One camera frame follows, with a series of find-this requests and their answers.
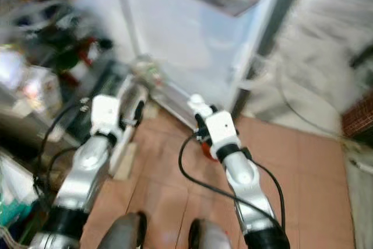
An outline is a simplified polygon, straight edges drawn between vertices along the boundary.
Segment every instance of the orange tile floor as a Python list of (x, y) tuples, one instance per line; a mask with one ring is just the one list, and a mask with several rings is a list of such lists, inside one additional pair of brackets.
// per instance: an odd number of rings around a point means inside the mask
[[(242, 144), (282, 186), (291, 248), (354, 248), (340, 144), (244, 117), (237, 128)], [(117, 217), (138, 210), (150, 216), (146, 248), (187, 249), (194, 218), (217, 222), (228, 233), (233, 248), (247, 248), (233, 202), (189, 182), (180, 173), (178, 152), (190, 134), (165, 111), (143, 121), (133, 139), (138, 147), (131, 177), (105, 182), (83, 233), (83, 249), (96, 249)], [(184, 165), (194, 177), (230, 191), (221, 165), (205, 158), (196, 143), (186, 149)], [(279, 197), (265, 173), (261, 173), (261, 186), (279, 218)]]

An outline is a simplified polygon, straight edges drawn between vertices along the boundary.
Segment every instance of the black cable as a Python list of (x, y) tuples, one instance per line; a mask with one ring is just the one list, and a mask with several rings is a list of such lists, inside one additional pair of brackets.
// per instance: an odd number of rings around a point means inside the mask
[[(62, 119), (62, 117), (67, 112), (69, 112), (70, 110), (74, 109), (75, 107), (81, 106), (82, 104), (86, 104), (88, 101), (89, 101), (89, 99), (84, 98), (84, 99), (79, 100), (79, 102), (73, 103), (73, 104), (67, 106), (65, 109), (63, 109), (58, 114), (58, 116), (53, 120), (52, 125), (47, 129), (47, 132), (44, 135), (43, 141), (41, 142), (40, 149), (39, 149), (38, 155), (37, 155), (36, 167), (35, 167), (34, 173), (33, 173), (33, 181), (34, 181), (33, 187), (34, 187), (34, 190), (35, 190), (35, 192), (36, 192), (36, 194), (37, 194), (37, 196), (38, 196), (38, 198), (39, 198), (39, 200), (41, 202), (41, 205), (43, 207), (45, 207), (45, 205), (48, 206), (48, 200), (45, 197), (47, 194), (44, 193), (44, 197), (43, 197), (40, 194), (40, 190), (38, 189), (38, 186), (39, 186), (39, 180), (40, 180), (41, 157), (43, 156), (43, 153), (44, 153), (44, 150), (45, 150), (45, 146), (46, 146), (46, 144), (48, 142), (49, 135), (51, 134), (51, 132), (53, 131), (53, 129), (55, 128), (55, 126), (57, 125), (57, 123), (59, 123), (59, 121)], [(46, 189), (45, 181), (43, 182), (43, 189), (44, 190)]]
[(277, 191), (279, 192), (280, 196), (280, 207), (281, 207), (281, 226), (283, 230), (286, 230), (286, 215), (285, 215), (285, 200), (284, 200), (284, 194), (282, 193), (281, 185), (278, 182), (277, 178), (271, 171), (269, 171), (265, 166), (261, 165), (260, 163), (255, 162), (254, 160), (251, 160), (253, 163), (255, 163), (257, 166), (259, 166), (262, 170), (268, 173), (268, 175), (271, 177), (272, 181), (275, 183)]
[(373, 42), (366, 45), (361, 52), (354, 55), (354, 57), (350, 60), (349, 65), (352, 68), (357, 69), (361, 64), (363, 64), (371, 56), (373, 56)]
[(198, 133), (201, 132), (202, 129), (200, 129), (199, 131), (196, 131), (194, 132), (191, 136), (189, 136), (186, 140), (184, 140), (183, 144), (181, 145), (181, 148), (180, 148), (180, 152), (179, 152), (179, 160), (178, 160), (178, 163), (179, 163), (179, 169), (182, 173), (182, 175), (184, 175), (188, 180), (192, 181), (193, 183), (197, 184), (197, 185), (200, 185), (206, 189), (209, 189), (213, 192), (216, 192), (220, 195), (223, 195), (225, 197), (228, 197), (228, 198), (231, 198), (233, 201), (236, 201), (236, 202), (240, 202), (244, 205), (247, 205), (248, 207), (250, 207), (251, 209), (259, 212), (260, 214), (262, 214), (264, 217), (268, 218), (279, 230), (281, 230), (283, 233), (284, 233), (284, 229), (280, 226), (280, 224), (278, 223), (278, 221), (273, 218), (272, 216), (270, 216), (267, 212), (261, 210), (260, 208), (256, 207), (255, 205), (245, 201), (244, 199), (241, 199), (241, 198), (238, 198), (236, 197), (235, 195), (232, 195), (232, 194), (229, 194), (219, 188), (216, 188), (214, 186), (211, 186), (209, 184), (206, 184), (204, 182), (201, 182), (193, 177), (191, 177), (188, 173), (186, 173), (186, 171), (184, 170), (183, 166), (182, 166), (182, 155), (184, 153), (184, 149), (186, 147), (186, 145), (188, 144), (188, 142), (190, 140), (192, 140), (193, 138), (195, 138), (196, 136), (198, 136)]
[(334, 136), (334, 137), (337, 137), (337, 138), (342, 138), (342, 139), (348, 139), (348, 140), (353, 140), (353, 139), (350, 139), (348, 137), (345, 137), (343, 135), (340, 135), (340, 134), (336, 134), (335, 132), (333, 131), (330, 131), (326, 128), (323, 128), (321, 126), (319, 126), (318, 124), (315, 124), (314, 122), (311, 122), (309, 121), (308, 119), (306, 119), (305, 117), (303, 117), (301, 114), (298, 113), (297, 110), (294, 109), (294, 107), (290, 104), (290, 102), (287, 100), (286, 96), (285, 96), (285, 93), (284, 93), (284, 89), (283, 89), (283, 85), (282, 85), (282, 79), (281, 79), (281, 70), (280, 70), (280, 66), (278, 66), (278, 69), (277, 69), (277, 89), (281, 95), (281, 99), (282, 101), (284, 102), (284, 104), (295, 114), (297, 115), (301, 120), (303, 120), (304, 122), (306, 122), (307, 124), (309, 125), (312, 125), (313, 127), (319, 129), (320, 131), (322, 132), (325, 132), (331, 136)]
[(49, 190), (49, 191), (52, 190), (52, 188), (51, 188), (51, 172), (52, 172), (53, 165), (56, 162), (56, 160), (59, 157), (63, 156), (64, 154), (66, 154), (68, 152), (71, 152), (71, 151), (76, 151), (77, 149), (78, 149), (77, 147), (66, 148), (64, 150), (59, 151), (56, 155), (54, 155), (52, 157), (52, 159), (51, 159), (51, 161), (49, 162), (49, 165), (48, 165), (47, 173), (45, 175), (45, 185), (47, 187), (47, 190)]

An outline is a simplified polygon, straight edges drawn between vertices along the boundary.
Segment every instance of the black wire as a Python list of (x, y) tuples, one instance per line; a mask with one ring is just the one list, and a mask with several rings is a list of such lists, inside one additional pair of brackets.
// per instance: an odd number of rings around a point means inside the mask
[(206, 189), (209, 189), (209, 190), (211, 190), (213, 192), (216, 192), (216, 193), (218, 193), (220, 195), (223, 195), (225, 197), (231, 198), (233, 201), (240, 202), (240, 203), (242, 203), (244, 205), (247, 205), (251, 209), (259, 212), (264, 217), (268, 218), (279, 230), (281, 230), (284, 233), (284, 229), (280, 226), (280, 224), (278, 223), (278, 221), (275, 218), (273, 218), (272, 216), (270, 216), (267, 212), (261, 210), (260, 208), (256, 207), (255, 205), (253, 205), (253, 204), (245, 201), (244, 199), (238, 198), (235, 195), (229, 194), (229, 193), (227, 193), (227, 192), (225, 192), (225, 191), (223, 191), (223, 190), (221, 190), (219, 188), (216, 188), (214, 186), (211, 186), (209, 184), (201, 182), (201, 181), (199, 181), (199, 180), (191, 177), (188, 173), (186, 173), (186, 171), (184, 170), (184, 168), (182, 166), (182, 155), (184, 153), (184, 149), (185, 149), (186, 145), (188, 144), (188, 142), (190, 140), (192, 140), (193, 138), (195, 138), (196, 136), (198, 136), (198, 133), (200, 133), (201, 130), (203, 130), (203, 128), (200, 129), (197, 132), (194, 132), (191, 136), (189, 136), (186, 140), (184, 140), (183, 144), (181, 145), (180, 152), (179, 152), (179, 161), (178, 162), (179, 162), (179, 169), (180, 169), (182, 175), (184, 175), (187, 179), (189, 179), (190, 181), (192, 181), (193, 183), (195, 183), (197, 185), (200, 185), (200, 186), (202, 186), (202, 187), (204, 187)]
[(78, 148), (77, 147), (70, 147), (70, 148), (66, 148), (64, 150), (61, 150), (59, 151), (56, 155), (54, 155), (51, 159), (51, 161), (49, 162), (49, 165), (48, 165), (48, 169), (47, 169), (47, 173), (45, 175), (45, 186), (47, 187), (47, 190), (51, 191), (51, 172), (52, 172), (52, 169), (53, 169), (53, 165), (55, 163), (55, 161), (63, 156), (64, 154), (68, 153), (68, 152), (71, 152), (71, 151), (76, 151)]
[(47, 129), (47, 132), (44, 135), (43, 141), (41, 142), (40, 149), (39, 149), (38, 155), (37, 155), (37, 162), (36, 162), (35, 170), (34, 170), (34, 173), (33, 173), (33, 181), (34, 181), (33, 187), (34, 187), (34, 190), (35, 190), (35, 192), (36, 192), (36, 194), (37, 194), (37, 196), (38, 196), (38, 198), (41, 202), (41, 205), (43, 207), (45, 207), (45, 205), (47, 206), (47, 209), (45, 209), (45, 210), (48, 210), (48, 199), (46, 198), (46, 193), (44, 193), (44, 196), (42, 196), (40, 194), (40, 190), (38, 189), (38, 185), (40, 184), (39, 180), (40, 180), (41, 157), (43, 156), (45, 146), (48, 142), (49, 135), (51, 134), (51, 132), (53, 131), (53, 129), (55, 128), (57, 123), (59, 123), (59, 121), (62, 119), (62, 117), (67, 112), (69, 112), (71, 109), (74, 109), (75, 107), (81, 106), (83, 103), (84, 103), (83, 99), (81, 99), (81, 100), (79, 100), (79, 102), (73, 103), (73, 104), (67, 106), (65, 109), (63, 109), (60, 112), (60, 114), (58, 114), (58, 116), (53, 120), (52, 125)]
[(279, 192), (280, 196), (280, 207), (281, 207), (281, 226), (283, 230), (286, 230), (286, 215), (285, 215), (285, 200), (284, 200), (284, 194), (282, 193), (281, 185), (278, 182), (277, 178), (271, 171), (269, 171), (265, 166), (261, 165), (260, 163), (255, 162), (254, 160), (251, 160), (253, 163), (255, 163), (257, 166), (259, 166), (262, 170), (268, 173), (268, 175), (271, 177), (273, 182), (276, 185), (277, 191)]

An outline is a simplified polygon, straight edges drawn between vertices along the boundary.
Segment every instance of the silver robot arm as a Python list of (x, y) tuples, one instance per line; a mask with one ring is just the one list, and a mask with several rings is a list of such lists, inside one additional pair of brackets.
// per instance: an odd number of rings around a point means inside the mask
[(78, 249), (83, 227), (104, 180), (112, 170), (112, 155), (121, 153), (127, 129), (137, 126), (147, 95), (140, 95), (133, 119), (120, 120), (120, 100), (99, 95), (93, 99), (91, 137), (73, 157), (73, 165), (59, 189), (48, 219), (41, 232), (37, 233), (29, 248), (32, 249)]
[[(218, 112), (196, 94), (191, 97), (188, 105), (195, 113), (198, 127), (207, 128), (202, 137), (209, 144), (212, 157), (225, 167), (227, 181), (235, 196), (275, 219), (275, 213), (261, 189), (258, 168), (251, 160), (247, 148), (242, 147), (230, 113)], [(241, 202), (235, 202), (235, 210), (249, 248), (290, 248), (284, 231), (276, 227), (268, 217)]]

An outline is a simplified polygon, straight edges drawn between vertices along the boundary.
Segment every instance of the refrigerator door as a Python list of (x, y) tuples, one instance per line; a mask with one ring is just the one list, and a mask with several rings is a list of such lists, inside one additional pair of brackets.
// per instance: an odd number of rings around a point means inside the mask
[(199, 93), (233, 111), (251, 59), (269, 52), (292, 0), (260, 0), (237, 17), (199, 0), (122, 1), (131, 9), (141, 52), (167, 79), (153, 98), (193, 127), (189, 96)]

